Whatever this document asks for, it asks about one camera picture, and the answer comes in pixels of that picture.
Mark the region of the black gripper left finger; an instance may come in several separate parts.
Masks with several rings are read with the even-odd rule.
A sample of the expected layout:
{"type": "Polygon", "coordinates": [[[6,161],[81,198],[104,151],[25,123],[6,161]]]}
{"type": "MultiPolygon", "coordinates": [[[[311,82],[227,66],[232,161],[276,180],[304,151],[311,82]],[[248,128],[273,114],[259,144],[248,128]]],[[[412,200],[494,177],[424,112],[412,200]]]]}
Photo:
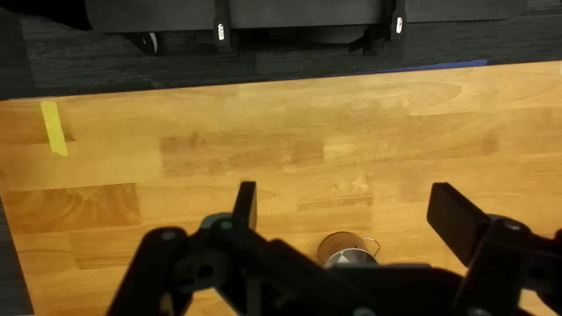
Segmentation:
{"type": "Polygon", "coordinates": [[[208,216],[196,233],[148,231],[108,316],[185,316],[197,291],[215,289],[239,316],[320,316],[327,274],[257,228],[257,184],[239,186],[234,209],[208,216]]]}

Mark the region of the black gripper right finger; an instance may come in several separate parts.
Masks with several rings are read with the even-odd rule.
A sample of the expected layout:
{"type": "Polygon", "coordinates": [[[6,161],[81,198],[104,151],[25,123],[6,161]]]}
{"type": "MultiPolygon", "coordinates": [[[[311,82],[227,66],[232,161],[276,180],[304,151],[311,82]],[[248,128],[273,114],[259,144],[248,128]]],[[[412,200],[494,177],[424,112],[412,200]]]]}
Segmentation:
{"type": "Polygon", "coordinates": [[[448,182],[434,182],[427,221],[468,274],[454,298],[461,316],[522,316],[524,289],[562,314],[562,240],[522,221],[487,214],[448,182]]]}

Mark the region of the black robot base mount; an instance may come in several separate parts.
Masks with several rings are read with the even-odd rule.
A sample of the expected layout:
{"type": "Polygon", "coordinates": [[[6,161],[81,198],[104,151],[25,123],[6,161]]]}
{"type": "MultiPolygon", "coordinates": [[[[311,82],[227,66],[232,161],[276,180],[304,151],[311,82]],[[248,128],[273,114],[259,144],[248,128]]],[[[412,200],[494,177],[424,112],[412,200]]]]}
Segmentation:
{"type": "Polygon", "coordinates": [[[211,31],[222,49],[248,30],[359,31],[350,45],[369,47],[405,35],[415,22],[498,21],[519,15],[527,0],[85,0],[90,24],[106,33],[211,31]]]}

